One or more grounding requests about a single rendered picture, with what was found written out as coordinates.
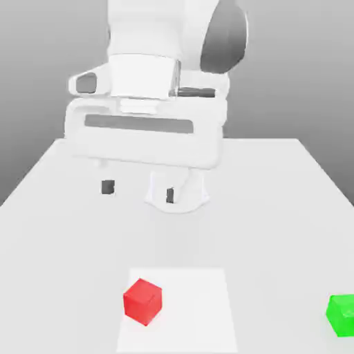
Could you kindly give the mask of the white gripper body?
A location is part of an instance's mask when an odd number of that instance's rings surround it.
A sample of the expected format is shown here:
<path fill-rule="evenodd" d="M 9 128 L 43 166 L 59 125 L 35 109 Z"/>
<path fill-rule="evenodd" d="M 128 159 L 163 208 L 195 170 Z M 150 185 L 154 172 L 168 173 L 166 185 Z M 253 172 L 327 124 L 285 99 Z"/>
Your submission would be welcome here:
<path fill-rule="evenodd" d="M 224 97 L 177 97 L 159 101 L 153 114 L 133 115 L 121 109 L 123 99 L 77 98 L 66 108 L 64 137 L 76 156 L 153 165 L 211 169 L 220 160 L 223 125 L 227 120 Z M 189 120 L 192 133 L 87 127 L 87 115 L 117 119 Z"/>

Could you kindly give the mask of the small red cube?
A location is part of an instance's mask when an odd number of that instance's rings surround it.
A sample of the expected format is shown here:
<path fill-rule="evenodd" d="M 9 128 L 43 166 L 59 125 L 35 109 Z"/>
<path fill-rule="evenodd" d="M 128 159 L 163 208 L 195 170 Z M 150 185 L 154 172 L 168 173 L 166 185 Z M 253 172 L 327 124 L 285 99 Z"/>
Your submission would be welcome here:
<path fill-rule="evenodd" d="M 162 288 L 139 278 L 123 294 L 124 314 L 148 326 L 162 309 Z"/>

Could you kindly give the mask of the small green cube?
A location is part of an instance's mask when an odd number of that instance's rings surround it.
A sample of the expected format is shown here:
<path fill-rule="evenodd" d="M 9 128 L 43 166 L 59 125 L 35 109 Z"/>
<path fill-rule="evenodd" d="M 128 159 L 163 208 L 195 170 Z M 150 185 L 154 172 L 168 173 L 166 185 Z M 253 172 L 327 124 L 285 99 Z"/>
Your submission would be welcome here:
<path fill-rule="evenodd" d="M 331 295 L 326 318 L 338 337 L 354 337 L 354 294 Z"/>

